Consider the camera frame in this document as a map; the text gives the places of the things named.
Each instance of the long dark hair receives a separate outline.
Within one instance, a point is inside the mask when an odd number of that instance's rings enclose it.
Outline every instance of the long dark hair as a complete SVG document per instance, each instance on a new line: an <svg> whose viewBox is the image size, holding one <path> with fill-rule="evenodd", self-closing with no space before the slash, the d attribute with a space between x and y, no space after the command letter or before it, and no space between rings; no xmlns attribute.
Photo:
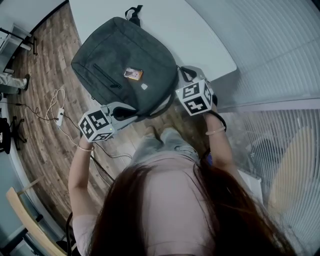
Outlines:
<svg viewBox="0 0 320 256"><path fill-rule="evenodd" d="M296 255L265 210L228 172L203 160L193 171L209 212L210 255ZM151 172L148 166L131 166L116 178L97 218L87 255L147 255L148 234L141 216L144 184Z"/></svg>

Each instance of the shirt sleeve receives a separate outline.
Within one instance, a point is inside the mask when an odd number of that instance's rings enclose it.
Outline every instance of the shirt sleeve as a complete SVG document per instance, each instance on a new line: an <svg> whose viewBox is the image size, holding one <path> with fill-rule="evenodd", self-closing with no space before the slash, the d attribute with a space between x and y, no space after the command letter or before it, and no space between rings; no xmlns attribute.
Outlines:
<svg viewBox="0 0 320 256"><path fill-rule="evenodd" d="M81 256L87 256L87 249L96 221L96 215L80 215L75 217L72 221L76 246Z"/></svg>

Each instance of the wooden floor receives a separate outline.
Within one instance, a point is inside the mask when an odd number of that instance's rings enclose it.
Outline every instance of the wooden floor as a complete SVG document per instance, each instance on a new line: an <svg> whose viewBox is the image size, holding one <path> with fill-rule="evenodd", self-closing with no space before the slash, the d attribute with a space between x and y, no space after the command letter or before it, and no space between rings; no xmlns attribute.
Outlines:
<svg viewBox="0 0 320 256"><path fill-rule="evenodd" d="M81 46L77 29L73 20L70 5L67 3L54 13L34 33L37 37L38 56L32 51L21 51L13 62L16 77L30 74L29 89L21 95L9 95L10 103L24 103L33 110L39 109L39 115L44 117L54 93L54 90L65 89L65 115L78 123L83 113L90 107L99 105L80 84L75 76L71 61ZM58 96L58 103L53 107L58 112L63 103L63 94ZM201 115L190 117L185 111L176 113L181 106L173 105L163 115L152 120L134 123L120 131L115 138L100 142L111 155L128 153L133 155L146 126L154 125L160 132L165 123L172 123L179 130L182 137L203 154L208 146L204 136L205 123ZM9 107L10 117L24 118L21 127L27 143L21 145L19 156L30 181L44 176L35 186L36 193L48 211L62 227L71 211L68 195L68 173L76 150L56 124L47 124L38 119L29 109L21 106ZM80 139L79 131L68 119L63 120L62 129L77 143ZM100 164L116 177L130 162L128 157L111 159L99 148L95 150L95 157ZM100 178L97 169L90 164L89 192L99 209L104 201L108 185Z"/></svg>

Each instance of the backpack zipper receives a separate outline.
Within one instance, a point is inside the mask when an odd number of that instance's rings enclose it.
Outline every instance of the backpack zipper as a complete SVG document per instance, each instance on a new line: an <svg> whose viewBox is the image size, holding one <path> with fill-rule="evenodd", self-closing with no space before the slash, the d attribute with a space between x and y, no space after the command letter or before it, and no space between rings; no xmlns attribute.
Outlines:
<svg viewBox="0 0 320 256"><path fill-rule="evenodd" d="M99 67L97 64L93 64L93 67L95 67L105 78L107 78L111 83L110 87L111 88L122 88L122 86L117 83L111 76L109 76L106 72L103 71L101 67Z"/></svg>

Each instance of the backpack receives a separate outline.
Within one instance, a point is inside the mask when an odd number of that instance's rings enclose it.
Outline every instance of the backpack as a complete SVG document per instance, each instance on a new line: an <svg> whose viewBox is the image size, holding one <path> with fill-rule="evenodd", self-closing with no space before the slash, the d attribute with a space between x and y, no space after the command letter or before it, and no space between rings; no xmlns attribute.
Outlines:
<svg viewBox="0 0 320 256"><path fill-rule="evenodd" d="M114 17L101 25L80 47L71 63L81 84L97 102L127 104L135 109L128 116L138 116L136 121L166 111L175 98L178 84L178 69L172 54L140 28L137 14L141 7L130 9L135 11L130 21ZM125 77L128 68L142 71L141 78ZM168 98L168 103L153 113Z"/></svg>

